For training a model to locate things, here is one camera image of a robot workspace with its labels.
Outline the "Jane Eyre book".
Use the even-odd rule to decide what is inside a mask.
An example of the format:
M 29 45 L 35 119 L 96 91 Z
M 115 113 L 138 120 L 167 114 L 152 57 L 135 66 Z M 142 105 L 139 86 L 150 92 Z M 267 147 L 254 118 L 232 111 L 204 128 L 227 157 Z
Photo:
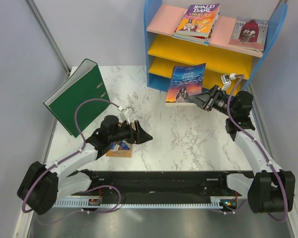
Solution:
M 175 66 L 167 91 L 166 106 L 194 106 L 188 98 L 202 93 L 206 63 L 195 66 Z

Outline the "dogs bark book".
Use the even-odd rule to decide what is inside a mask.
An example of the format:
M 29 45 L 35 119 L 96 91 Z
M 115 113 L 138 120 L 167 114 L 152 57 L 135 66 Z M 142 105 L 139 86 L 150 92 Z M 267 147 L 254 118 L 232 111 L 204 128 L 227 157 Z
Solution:
M 187 36 L 187 35 L 181 35 L 181 34 L 177 34 L 177 33 L 174 33 L 172 37 L 176 38 L 176 39 L 180 39 L 180 40 L 185 40 L 185 41 L 201 44 L 204 46 L 209 45 L 208 38 L 205 38 L 205 37 Z

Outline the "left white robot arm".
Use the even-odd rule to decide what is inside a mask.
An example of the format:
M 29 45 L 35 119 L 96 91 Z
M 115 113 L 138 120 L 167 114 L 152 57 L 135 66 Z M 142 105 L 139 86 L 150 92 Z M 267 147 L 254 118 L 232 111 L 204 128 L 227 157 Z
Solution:
M 38 161 L 32 163 L 17 196 L 23 201 L 23 207 L 29 206 L 38 215 L 43 215 L 57 200 L 66 196 L 78 192 L 94 195 L 99 190 L 99 183 L 93 179 L 93 173 L 81 171 L 82 166 L 105 155 L 112 143 L 126 141 L 129 144 L 143 144 L 152 139 L 139 121 L 119 123 L 116 116 L 106 116 L 100 128 L 70 154 L 47 164 Z

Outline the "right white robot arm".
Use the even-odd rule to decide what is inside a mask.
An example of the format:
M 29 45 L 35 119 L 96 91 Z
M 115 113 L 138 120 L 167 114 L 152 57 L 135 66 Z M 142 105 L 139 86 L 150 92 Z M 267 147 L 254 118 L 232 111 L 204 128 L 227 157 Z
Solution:
M 205 93 L 188 96 L 187 100 L 204 111 L 215 109 L 228 116 L 226 132 L 252 168 L 253 179 L 238 173 L 230 174 L 218 182 L 218 191 L 229 195 L 235 190 L 246 196 L 253 213 L 290 212 L 294 203 L 295 175 L 284 171 L 252 135 L 255 130 L 250 119 L 253 96 L 247 91 L 239 91 L 231 98 L 215 85 Z

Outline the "blue shelf unit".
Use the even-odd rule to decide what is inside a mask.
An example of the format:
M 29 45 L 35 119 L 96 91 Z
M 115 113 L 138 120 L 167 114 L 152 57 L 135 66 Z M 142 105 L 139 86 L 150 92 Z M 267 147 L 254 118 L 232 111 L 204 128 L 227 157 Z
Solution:
M 147 86 L 166 92 L 173 68 L 205 63 L 203 90 L 221 85 L 223 74 L 244 74 L 244 82 L 227 93 L 245 90 L 275 43 L 286 18 L 288 6 L 280 4 L 274 11 L 268 27 L 264 52 L 256 53 L 229 45 L 236 23 L 235 18 L 220 16 L 215 24 L 208 46 L 174 38 L 173 31 L 184 15 L 180 7 L 147 0 L 144 7 L 144 34 L 147 67 Z

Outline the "green lever arch binder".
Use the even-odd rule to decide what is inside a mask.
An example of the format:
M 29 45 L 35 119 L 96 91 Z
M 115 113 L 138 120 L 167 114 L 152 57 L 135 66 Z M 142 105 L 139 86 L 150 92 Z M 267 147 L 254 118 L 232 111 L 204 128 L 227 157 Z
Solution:
M 44 105 L 70 135 L 78 137 L 75 111 L 82 102 L 94 98 L 110 100 L 98 64 L 84 59 L 72 75 L 44 101 Z

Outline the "grey red castle book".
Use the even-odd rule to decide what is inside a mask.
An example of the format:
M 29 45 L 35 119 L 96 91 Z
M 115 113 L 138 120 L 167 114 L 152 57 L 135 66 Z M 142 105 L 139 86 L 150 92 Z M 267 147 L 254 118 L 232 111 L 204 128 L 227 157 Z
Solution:
M 238 17 L 229 45 L 256 52 L 263 52 L 269 21 Z

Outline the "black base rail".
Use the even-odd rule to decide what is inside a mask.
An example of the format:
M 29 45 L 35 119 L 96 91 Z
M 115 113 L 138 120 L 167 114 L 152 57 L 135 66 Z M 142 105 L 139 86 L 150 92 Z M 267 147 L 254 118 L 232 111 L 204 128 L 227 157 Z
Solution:
M 245 199 L 228 188 L 229 171 L 92 171 L 95 176 L 82 195 L 105 202 L 137 204 L 207 203 L 210 197 Z

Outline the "aluminium frame post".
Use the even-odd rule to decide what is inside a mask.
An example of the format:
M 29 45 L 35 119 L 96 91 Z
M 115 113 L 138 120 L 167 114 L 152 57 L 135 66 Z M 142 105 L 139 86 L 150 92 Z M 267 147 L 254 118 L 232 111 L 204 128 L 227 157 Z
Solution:
M 43 35 L 45 36 L 46 40 L 48 41 L 52 51 L 55 53 L 56 57 L 58 58 L 60 64 L 62 65 L 62 68 L 64 69 L 64 71 L 66 72 L 67 75 L 70 74 L 71 69 L 68 65 L 68 63 L 66 62 L 57 42 L 55 41 L 47 23 L 45 22 L 42 14 L 40 13 L 40 10 L 38 8 L 38 6 L 36 5 L 35 1 L 33 0 L 25 0 L 24 1 L 26 3 L 26 5 L 28 6 L 31 14 L 33 15 L 35 21 L 37 22 L 37 24 L 39 25 Z

